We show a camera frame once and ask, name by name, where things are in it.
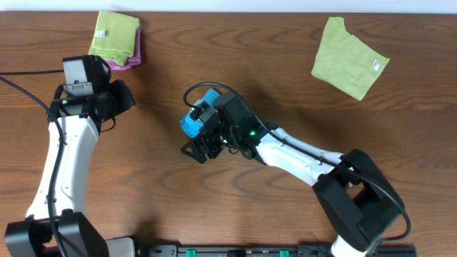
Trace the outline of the blue microfiber cloth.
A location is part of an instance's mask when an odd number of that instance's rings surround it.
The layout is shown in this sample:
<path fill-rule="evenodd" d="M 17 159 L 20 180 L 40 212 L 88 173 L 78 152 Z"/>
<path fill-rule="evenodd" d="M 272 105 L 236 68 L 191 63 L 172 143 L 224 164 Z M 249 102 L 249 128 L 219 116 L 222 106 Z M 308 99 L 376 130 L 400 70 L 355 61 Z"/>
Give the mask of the blue microfiber cloth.
<path fill-rule="evenodd" d="M 214 101 L 220 96 L 220 93 L 215 89 L 209 89 L 198 101 L 194 104 L 199 106 L 209 105 L 209 110 L 214 111 L 213 103 Z M 195 118 L 191 117 L 193 109 L 191 109 L 181 120 L 181 130 L 189 137 L 189 138 L 196 138 L 202 128 L 204 127 L 204 122 L 201 120 L 200 117 L 195 116 Z"/>

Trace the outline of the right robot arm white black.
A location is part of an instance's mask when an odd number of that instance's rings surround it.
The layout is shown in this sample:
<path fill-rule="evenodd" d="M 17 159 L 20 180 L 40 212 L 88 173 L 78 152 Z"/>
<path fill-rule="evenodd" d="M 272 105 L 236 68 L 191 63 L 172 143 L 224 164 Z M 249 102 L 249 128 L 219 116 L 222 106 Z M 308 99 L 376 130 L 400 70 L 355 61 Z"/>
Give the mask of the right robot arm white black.
<path fill-rule="evenodd" d="M 367 256 L 402 215 L 404 203 L 363 151 L 325 151 L 253 114 L 242 98 L 209 89 L 180 121 L 189 142 L 181 149 L 199 163 L 223 149 L 276 167 L 308 184 L 338 237 L 333 256 Z"/>

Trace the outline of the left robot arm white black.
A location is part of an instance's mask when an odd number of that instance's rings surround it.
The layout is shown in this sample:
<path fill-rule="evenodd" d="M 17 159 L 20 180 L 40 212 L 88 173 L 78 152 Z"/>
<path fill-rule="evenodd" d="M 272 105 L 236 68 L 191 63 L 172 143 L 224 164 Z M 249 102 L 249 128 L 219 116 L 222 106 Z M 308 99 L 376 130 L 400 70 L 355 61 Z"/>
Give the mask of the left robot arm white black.
<path fill-rule="evenodd" d="M 23 221 L 9 223 L 5 242 L 12 256 L 135 256 L 132 237 L 105 239 L 86 217 L 86 187 L 102 123 L 135 105 L 122 80 L 94 55 L 63 60 L 65 83 L 46 105 L 49 149 L 39 189 Z"/>

